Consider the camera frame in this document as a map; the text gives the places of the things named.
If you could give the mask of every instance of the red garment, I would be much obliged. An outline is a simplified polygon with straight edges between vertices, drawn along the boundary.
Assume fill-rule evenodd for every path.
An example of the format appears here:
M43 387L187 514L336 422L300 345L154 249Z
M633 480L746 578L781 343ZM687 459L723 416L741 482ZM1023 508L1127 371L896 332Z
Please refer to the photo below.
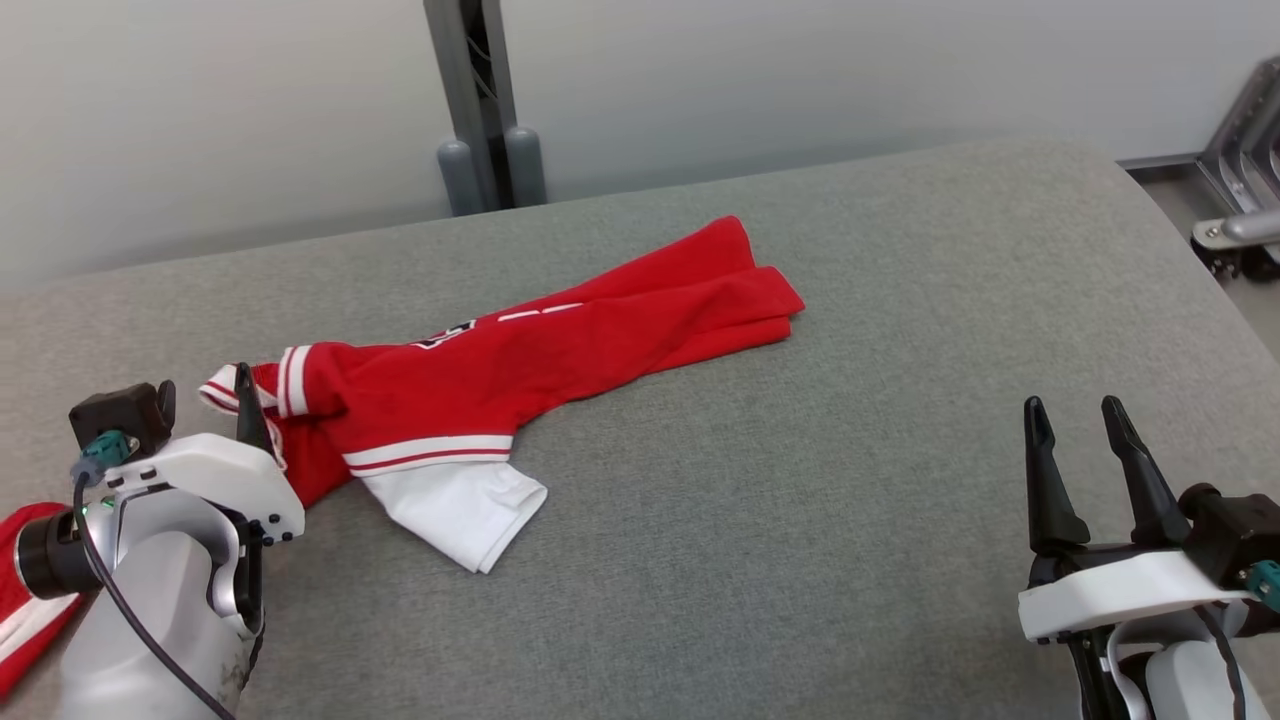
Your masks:
M488 573L547 495L507 465L522 424L648 373L781 341L803 309L777 269L755 266L741 223L722 218L426 340L291 347L253 379L305 506L360 477L396 521ZM224 366L202 397L234 413L233 378Z
M27 591L13 566L18 533L31 520L65 510L56 502L20 507L0 523L0 701L9 697L18 680L45 652L81 602L79 596L37 600Z

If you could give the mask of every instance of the fabric table surface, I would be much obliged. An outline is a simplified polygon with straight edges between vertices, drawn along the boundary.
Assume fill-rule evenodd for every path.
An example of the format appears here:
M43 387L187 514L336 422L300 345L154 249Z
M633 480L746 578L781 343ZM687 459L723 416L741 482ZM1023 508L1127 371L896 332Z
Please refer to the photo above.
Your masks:
M324 340L408 342L739 215L808 304L783 343L554 410L547 503L488 577L358 483L265 552L243 719L1078 716L1018 623L1021 406L1094 541L1132 518L1100 413L1175 493L1280 497L1280 365L1146 193L1046 140L960 145L70 278L3 301L0 512L68 501L68 410ZM65 637L5 716L56 702ZM1238 643L1280 712L1280 638Z

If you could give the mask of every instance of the teal connector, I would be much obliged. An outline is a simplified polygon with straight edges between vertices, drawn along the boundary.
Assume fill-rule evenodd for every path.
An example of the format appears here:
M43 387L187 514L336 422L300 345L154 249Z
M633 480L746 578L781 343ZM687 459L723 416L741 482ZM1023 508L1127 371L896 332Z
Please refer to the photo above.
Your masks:
M84 446L79 460L72 465L72 482L88 475L84 486L96 486L102 482L108 469L124 465L136 448L137 441L132 441L127 434L120 430L106 430Z
M1244 579L1244 587L1258 596L1262 605L1280 612L1280 564L1275 560L1254 562Z

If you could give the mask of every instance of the white partition panel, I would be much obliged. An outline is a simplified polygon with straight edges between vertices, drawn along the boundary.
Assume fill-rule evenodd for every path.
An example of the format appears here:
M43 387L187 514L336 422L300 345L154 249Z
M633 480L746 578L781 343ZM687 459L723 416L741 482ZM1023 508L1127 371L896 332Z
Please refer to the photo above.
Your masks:
M5 286L448 214L412 0L4 0Z
M552 200L1010 133L1194 154L1277 0L502 0Z

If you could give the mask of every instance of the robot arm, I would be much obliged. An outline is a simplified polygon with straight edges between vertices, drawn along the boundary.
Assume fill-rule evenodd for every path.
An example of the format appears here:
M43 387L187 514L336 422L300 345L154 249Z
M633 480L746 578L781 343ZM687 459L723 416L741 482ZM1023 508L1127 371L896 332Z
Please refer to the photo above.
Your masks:
M96 598L67 647L60 717L230 717L238 705L265 625L262 548L301 537L305 514L261 410L246 411L259 407L247 366L236 389L237 439L168 442L168 382L93 396L72 411L86 450L76 495L91 479L113 495L78 516L28 524L14 557L37 597L102 587L110 596ZM115 456L110 443L99 452L104 437L122 448Z
M1120 401L1105 398L1102 411L1133 507L1125 544L1088 544L1044 406L1030 397L1024 407L1036 553L1018 596L1027 639L1070 648L1085 720L1267 720L1230 638L1280 630L1280 506L1207 484L1175 502ZM1162 648L1133 647L1143 643Z

